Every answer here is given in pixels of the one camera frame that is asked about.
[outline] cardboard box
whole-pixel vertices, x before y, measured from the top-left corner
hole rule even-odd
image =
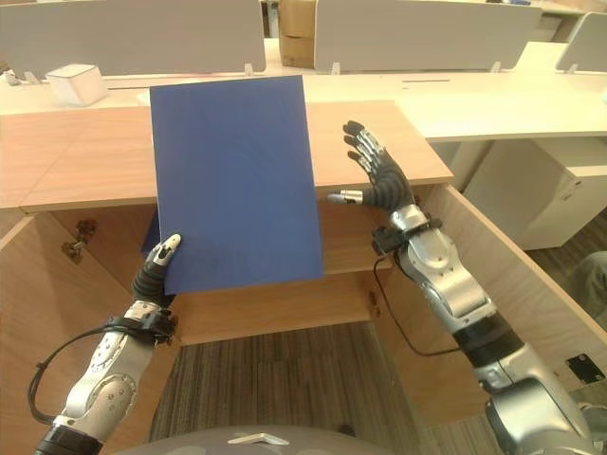
[[[281,61],[285,66],[314,67],[316,0],[281,0]]]

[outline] white desk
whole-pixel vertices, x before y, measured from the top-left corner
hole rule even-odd
[[[607,135],[607,74],[562,74],[554,69],[564,45],[529,43],[511,71],[500,73],[388,73],[322,75],[281,66],[278,40],[266,39],[267,70],[259,76],[302,74],[306,100],[395,100],[432,142],[506,137]],[[231,75],[111,78],[105,100],[87,109],[137,106],[151,85],[244,78]],[[47,84],[0,83],[0,115],[70,109]]]

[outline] white box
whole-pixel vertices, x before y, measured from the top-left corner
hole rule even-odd
[[[99,69],[93,64],[69,64],[46,73],[61,104],[88,106],[108,95]]]

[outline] wooden shelf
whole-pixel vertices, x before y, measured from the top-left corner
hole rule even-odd
[[[154,206],[107,207],[53,212],[69,231],[74,231],[82,219],[95,219],[99,228],[86,249],[122,285],[128,287],[135,271],[143,261],[140,248],[154,214]],[[372,270],[377,255],[371,248],[371,233],[378,224],[374,211],[359,206],[338,206],[319,201],[324,273]],[[379,269],[392,267],[383,261]]]
[[[182,344],[369,319],[356,274],[195,294],[175,300]]]

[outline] cabinet door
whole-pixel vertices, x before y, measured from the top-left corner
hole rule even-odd
[[[0,453],[33,453],[47,431],[28,408],[26,391],[36,363],[73,336],[122,315],[131,302],[126,288],[86,251],[79,264],[63,254],[61,245],[71,241],[68,231],[48,213],[24,217],[0,240]],[[37,399],[42,411],[61,411],[98,340],[79,341],[51,364]],[[178,344],[156,350],[135,408],[103,453],[146,440],[177,350]]]
[[[443,220],[464,266],[568,390],[582,386],[565,363],[570,357],[587,354],[607,372],[607,334],[487,217],[448,186],[435,187],[422,206]],[[417,348],[428,352],[455,345],[414,283],[395,269],[381,271],[380,278],[396,318]],[[376,295],[377,310],[372,315],[377,330],[400,372],[405,392],[427,423],[482,413],[487,396],[466,358],[460,353],[414,354],[372,277],[366,277],[365,283]]]

